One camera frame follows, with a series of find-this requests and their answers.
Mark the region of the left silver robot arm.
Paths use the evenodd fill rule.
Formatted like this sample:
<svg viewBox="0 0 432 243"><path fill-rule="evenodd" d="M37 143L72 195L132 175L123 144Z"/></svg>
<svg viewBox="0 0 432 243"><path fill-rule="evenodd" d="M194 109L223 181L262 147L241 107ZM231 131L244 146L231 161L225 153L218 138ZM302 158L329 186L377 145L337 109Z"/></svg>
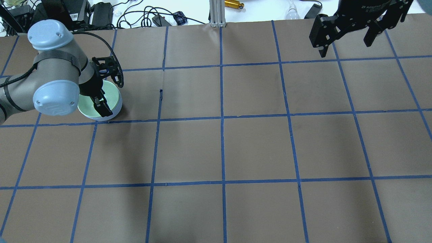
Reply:
<svg viewBox="0 0 432 243"><path fill-rule="evenodd" d="M89 58L74 33L51 19L31 26L27 37L37 55L25 73L1 78L2 124L12 115L31 110L48 116L79 110L99 121L120 113L124 75L110 45L108 57Z"/></svg>

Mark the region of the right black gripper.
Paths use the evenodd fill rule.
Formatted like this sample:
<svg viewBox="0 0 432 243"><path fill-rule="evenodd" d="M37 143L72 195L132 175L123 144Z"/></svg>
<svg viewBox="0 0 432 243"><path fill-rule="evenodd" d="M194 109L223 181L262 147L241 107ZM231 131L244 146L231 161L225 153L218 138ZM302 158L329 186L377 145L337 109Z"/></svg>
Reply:
<svg viewBox="0 0 432 243"><path fill-rule="evenodd" d="M412 3L412 0L340 0L335 14L315 17L309 40L324 58L335 40L368 29L363 41L366 47L370 47L386 29L393 29L405 21Z"/></svg>

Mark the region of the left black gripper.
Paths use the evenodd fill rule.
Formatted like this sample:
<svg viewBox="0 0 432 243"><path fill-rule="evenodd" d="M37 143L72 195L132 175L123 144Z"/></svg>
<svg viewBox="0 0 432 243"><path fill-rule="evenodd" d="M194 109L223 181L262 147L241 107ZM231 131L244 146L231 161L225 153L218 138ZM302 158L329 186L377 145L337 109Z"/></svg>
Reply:
<svg viewBox="0 0 432 243"><path fill-rule="evenodd" d="M91 97L93 107L101 117L113 115L108 106L104 92L102 92L103 80L111 77L111 80L119 87L124 86L124 75L117 57L92 57L88 59L82 68L80 76L80 95Z"/></svg>

